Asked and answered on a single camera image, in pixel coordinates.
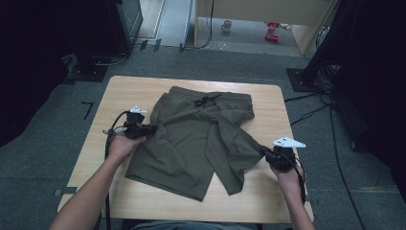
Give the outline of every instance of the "cloth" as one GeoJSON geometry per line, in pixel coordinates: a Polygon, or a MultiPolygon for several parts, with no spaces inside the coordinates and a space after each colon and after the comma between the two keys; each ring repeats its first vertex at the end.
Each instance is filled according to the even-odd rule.
{"type": "Polygon", "coordinates": [[[254,223],[208,223],[191,221],[154,221],[138,224],[131,230],[254,230],[254,223]]]}
{"type": "Polygon", "coordinates": [[[137,148],[125,175],[201,201],[215,172],[229,195],[239,193],[244,170],[262,158],[260,144],[240,128],[254,116],[248,94],[173,86],[151,113],[156,133],[137,148]]]}

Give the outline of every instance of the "gray carpet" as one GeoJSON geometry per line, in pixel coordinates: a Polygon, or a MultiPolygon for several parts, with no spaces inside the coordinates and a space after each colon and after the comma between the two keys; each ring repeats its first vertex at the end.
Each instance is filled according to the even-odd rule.
{"type": "MultiPolygon", "coordinates": [[[[221,51],[179,53],[177,48],[164,47],[153,52],[153,47],[147,47],[134,49],[122,64],[109,67],[103,82],[58,86],[26,131],[0,149],[0,229],[50,226],[60,201],[55,189],[66,186],[112,76],[276,84],[285,98],[291,98],[304,93],[293,92],[285,69],[305,68],[308,62],[302,57],[221,51]],[[86,119],[89,105],[82,102],[95,104],[86,119]]],[[[311,97],[286,107],[292,122],[322,105],[318,97],[311,97]]],[[[292,127],[295,139],[307,144],[299,154],[308,176],[314,223],[318,229],[362,229],[337,167],[329,116],[326,108],[292,127]]],[[[332,118],[338,159],[365,228],[406,229],[406,205],[389,169],[371,154],[352,152],[337,111],[332,111],[332,118]]],[[[285,229],[289,224],[263,227],[285,229]]]]}

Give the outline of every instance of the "person's left hand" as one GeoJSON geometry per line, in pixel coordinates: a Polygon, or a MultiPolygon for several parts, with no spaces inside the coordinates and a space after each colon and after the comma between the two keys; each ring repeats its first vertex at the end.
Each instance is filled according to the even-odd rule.
{"type": "Polygon", "coordinates": [[[118,158],[120,161],[123,161],[126,156],[137,149],[146,139],[146,136],[128,139],[123,133],[117,133],[111,140],[108,158],[118,158]]]}

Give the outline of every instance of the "hand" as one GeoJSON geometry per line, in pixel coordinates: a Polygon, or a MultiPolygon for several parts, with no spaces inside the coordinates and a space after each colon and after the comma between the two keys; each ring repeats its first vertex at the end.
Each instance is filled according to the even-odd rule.
{"type": "MultiPolygon", "coordinates": [[[[299,185],[298,174],[294,169],[288,172],[279,172],[272,167],[271,170],[278,178],[278,184],[285,198],[299,199],[302,202],[301,187],[299,185]]],[[[296,165],[302,177],[305,176],[304,170],[299,165],[296,165]]]]}
{"type": "Polygon", "coordinates": [[[107,158],[116,158],[122,162],[132,151],[146,140],[146,136],[128,139],[123,133],[113,136],[107,158]]]}

